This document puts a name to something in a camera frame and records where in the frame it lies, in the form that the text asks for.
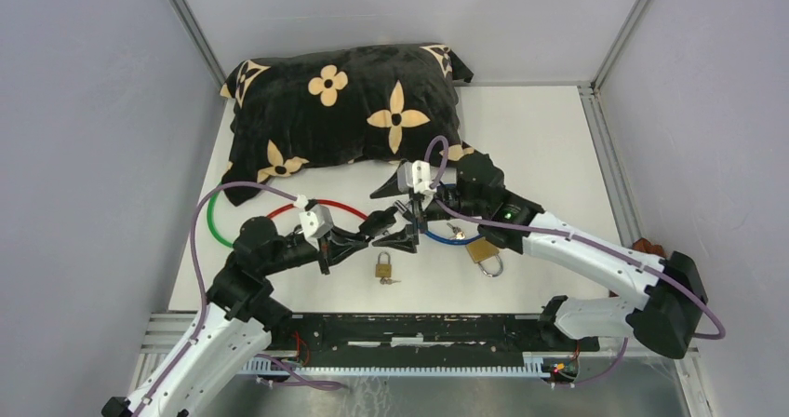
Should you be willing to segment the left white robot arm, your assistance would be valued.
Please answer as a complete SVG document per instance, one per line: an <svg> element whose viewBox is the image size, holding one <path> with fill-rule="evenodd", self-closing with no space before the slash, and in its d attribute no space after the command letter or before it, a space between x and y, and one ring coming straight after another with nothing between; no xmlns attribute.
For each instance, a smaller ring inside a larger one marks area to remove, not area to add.
<svg viewBox="0 0 789 417"><path fill-rule="evenodd" d="M371 240L328 224L318 234L280 235L267 217L244 222L188 330L143 385L111 397L101 415L197 416L251 358L286 346L292 313L274 299L268 277L311 262L326 273Z"/></svg>

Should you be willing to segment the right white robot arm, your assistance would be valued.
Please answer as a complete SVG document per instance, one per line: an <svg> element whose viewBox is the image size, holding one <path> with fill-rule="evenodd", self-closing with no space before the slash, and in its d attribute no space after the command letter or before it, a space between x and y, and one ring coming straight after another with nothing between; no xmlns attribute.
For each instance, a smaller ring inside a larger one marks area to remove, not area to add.
<svg viewBox="0 0 789 417"><path fill-rule="evenodd" d="M662 257L585 233L508 190L503 171L486 154L463 157L453 185L434 178L428 163L403 162L371 197L408 195L409 219L419 230L433 221L471 222L498 249L556 263L609 291L591 300L552 298L537 326L544 347L560 350L587 337L634 338L660 356L681 359L702 337L697 328L711 311L688 255Z"/></svg>

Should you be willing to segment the blue cable lock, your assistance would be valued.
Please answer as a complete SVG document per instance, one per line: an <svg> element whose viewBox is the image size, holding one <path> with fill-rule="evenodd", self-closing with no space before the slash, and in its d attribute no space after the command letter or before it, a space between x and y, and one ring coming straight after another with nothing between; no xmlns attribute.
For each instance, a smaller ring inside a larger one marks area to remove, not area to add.
<svg viewBox="0 0 789 417"><path fill-rule="evenodd" d="M474 235L474 236L467 236L465 240L452 240L451 239L452 233L451 235L440 235L434 233L430 229L425 230L425 235L437 243L448 245L448 246L456 246L456 247L466 246L483 238L482 235Z"/></svg>

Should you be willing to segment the large brass padlock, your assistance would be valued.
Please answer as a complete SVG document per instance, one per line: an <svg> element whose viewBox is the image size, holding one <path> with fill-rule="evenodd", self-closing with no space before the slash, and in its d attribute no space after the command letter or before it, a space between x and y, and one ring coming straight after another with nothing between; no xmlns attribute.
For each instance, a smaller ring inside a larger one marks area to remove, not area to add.
<svg viewBox="0 0 789 417"><path fill-rule="evenodd" d="M500 250L493 244L489 243L484 237L480 237L465 246L471 261L477 266L482 275L490 278L501 276L504 272L503 261L500 256ZM493 260L495 263L494 270L490 271L485 262Z"/></svg>

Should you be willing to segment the small brass padlock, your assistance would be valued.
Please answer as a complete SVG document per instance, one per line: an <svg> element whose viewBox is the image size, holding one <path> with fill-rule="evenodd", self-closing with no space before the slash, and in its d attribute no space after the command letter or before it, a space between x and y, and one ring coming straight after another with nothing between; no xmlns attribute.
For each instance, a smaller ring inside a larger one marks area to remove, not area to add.
<svg viewBox="0 0 789 417"><path fill-rule="evenodd" d="M393 278L393 266L391 264L391 255L388 251L379 253L375 265L375 277L379 279L381 285L393 285L399 283L399 280Z"/></svg>

